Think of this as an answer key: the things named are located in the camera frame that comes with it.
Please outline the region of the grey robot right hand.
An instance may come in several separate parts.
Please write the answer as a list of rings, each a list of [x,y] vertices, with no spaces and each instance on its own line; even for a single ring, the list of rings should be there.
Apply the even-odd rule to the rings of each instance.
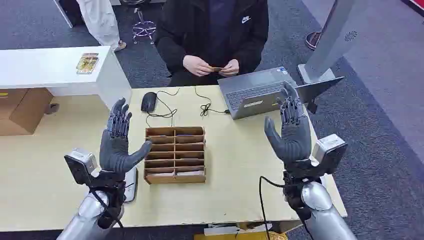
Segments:
[[[296,89],[283,82],[282,99],[278,100],[281,133],[276,131],[274,121],[266,116],[264,132],[276,156],[284,163],[302,162],[311,155],[311,130],[309,118],[304,111]]]

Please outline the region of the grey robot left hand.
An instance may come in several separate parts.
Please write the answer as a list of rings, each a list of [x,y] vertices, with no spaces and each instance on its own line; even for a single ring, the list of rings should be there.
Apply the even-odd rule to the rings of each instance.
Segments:
[[[124,174],[140,163],[150,152],[152,142],[147,140],[139,150],[129,153],[129,129],[132,113],[126,99],[120,98],[112,106],[103,130],[99,163],[103,171]]]

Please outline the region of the person's right hand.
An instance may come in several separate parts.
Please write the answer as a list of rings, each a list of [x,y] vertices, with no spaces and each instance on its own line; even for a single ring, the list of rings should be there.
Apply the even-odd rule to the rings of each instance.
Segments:
[[[198,77],[207,76],[214,72],[214,69],[207,62],[194,55],[185,55],[182,65],[187,71]]]

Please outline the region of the person's left hand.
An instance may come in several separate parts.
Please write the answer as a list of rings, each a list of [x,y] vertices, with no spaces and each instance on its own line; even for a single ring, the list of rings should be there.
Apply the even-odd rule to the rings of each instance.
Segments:
[[[223,77],[232,77],[232,76],[238,75],[239,72],[240,72],[240,66],[239,66],[238,60],[232,59],[218,73]]]

